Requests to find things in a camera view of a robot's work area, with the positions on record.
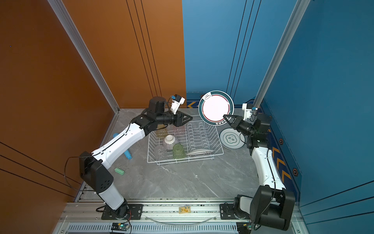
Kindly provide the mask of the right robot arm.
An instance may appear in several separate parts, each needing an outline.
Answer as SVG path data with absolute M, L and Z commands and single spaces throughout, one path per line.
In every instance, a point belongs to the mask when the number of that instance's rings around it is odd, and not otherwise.
M 268 137 L 271 117 L 260 113 L 253 123 L 237 115 L 224 115 L 224 119 L 247 138 L 246 145 L 255 162 L 260 184 L 253 197 L 235 197 L 235 217 L 249 220 L 253 230 L 261 226 L 288 230 L 296 199 L 281 181 L 273 160 Z

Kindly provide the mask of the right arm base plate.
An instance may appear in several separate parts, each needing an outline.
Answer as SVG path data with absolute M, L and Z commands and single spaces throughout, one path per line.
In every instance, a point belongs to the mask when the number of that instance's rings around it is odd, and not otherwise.
M 258 207 L 251 204 L 229 204 L 223 203 L 219 205 L 220 219 L 222 220 L 249 220 L 257 213 L 261 213 Z

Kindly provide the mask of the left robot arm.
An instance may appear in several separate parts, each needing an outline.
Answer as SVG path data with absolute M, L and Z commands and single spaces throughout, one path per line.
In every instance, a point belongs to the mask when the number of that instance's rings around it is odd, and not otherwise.
M 131 146 L 156 131 L 159 125 L 180 127 L 192 120 L 190 115 L 178 110 L 185 103 L 184 97 L 173 95 L 170 99 L 171 103 L 163 97 L 153 97 L 148 108 L 134 117 L 119 135 L 93 152 L 85 151 L 79 156 L 80 177 L 105 202 L 105 207 L 114 213 L 115 218 L 126 218 L 129 208 L 108 169 Z

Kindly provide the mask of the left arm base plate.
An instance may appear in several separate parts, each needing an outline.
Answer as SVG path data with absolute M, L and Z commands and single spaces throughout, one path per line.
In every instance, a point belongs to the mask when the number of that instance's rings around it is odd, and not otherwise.
M 113 210 L 108 205 L 104 206 L 102 220 L 140 220 L 143 212 L 143 204 L 125 204 L 117 210 Z

